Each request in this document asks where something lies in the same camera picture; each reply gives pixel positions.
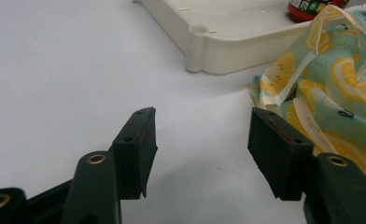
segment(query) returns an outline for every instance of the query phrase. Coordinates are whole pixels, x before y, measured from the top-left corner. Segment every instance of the patterned cloth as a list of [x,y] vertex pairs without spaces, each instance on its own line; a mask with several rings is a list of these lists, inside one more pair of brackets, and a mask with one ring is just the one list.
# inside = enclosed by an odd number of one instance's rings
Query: patterned cloth
[[325,7],[288,52],[252,80],[257,107],[366,174],[366,5]]

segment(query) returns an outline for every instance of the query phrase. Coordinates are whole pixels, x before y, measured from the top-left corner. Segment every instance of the white tray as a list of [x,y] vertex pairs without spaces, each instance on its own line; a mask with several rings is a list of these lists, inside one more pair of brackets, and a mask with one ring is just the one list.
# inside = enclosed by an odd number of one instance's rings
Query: white tray
[[137,0],[186,55],[186,68],[228,74],[269,63],[309,22],[289,18],[288,0]]

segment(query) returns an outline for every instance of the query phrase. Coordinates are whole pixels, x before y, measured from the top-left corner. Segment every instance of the table surface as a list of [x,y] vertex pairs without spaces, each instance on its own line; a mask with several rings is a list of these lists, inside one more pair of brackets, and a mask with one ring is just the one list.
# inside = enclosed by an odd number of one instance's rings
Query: table surface
[[305,223],[246,149],[247,87],[266,65],[215,76],[184,60],[140,3],[0,0],[0,188],[31,198],[71,179],[154,106],[148,197],[121,202],[124,223]]

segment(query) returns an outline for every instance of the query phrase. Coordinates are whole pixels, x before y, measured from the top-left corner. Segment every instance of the red container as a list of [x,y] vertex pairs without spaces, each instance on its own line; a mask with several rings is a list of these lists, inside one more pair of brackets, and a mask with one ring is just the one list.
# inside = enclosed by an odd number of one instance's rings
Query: red container
[[348,2],[349,0],[289,0],[288,10],[302,20],[311,21],[325,6],[345,8]]

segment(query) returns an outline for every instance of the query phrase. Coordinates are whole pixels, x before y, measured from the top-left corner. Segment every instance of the lemon print fabric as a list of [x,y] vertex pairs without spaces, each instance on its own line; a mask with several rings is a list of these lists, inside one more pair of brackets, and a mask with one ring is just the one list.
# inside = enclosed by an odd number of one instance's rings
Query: lemon print fabric
[[326,6],[249,88],[256,106],[279,114],[366,174],[366,5]]

